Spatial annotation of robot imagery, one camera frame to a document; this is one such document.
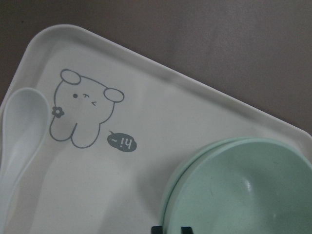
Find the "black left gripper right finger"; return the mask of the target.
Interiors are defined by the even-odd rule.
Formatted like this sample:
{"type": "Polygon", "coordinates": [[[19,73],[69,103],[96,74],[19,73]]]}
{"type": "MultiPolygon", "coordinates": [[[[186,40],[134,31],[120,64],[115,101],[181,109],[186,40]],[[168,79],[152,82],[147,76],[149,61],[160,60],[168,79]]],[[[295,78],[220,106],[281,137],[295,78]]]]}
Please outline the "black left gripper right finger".
{"type": "Polygon", "coordinates": [[[194,234],[192,227],[181,227],[181,234],[194,234]]]}

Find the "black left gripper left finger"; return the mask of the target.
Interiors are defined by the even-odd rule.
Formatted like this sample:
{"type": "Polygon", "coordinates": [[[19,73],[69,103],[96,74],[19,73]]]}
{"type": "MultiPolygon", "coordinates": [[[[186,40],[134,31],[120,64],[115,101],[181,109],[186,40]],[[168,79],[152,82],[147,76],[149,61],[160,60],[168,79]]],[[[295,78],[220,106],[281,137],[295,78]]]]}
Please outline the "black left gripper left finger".
{"type": "Polygon", "coordinates": [[[163,234],[163,228],[162,227],[152,227],[151,228],[151,234],[163,234]]]}

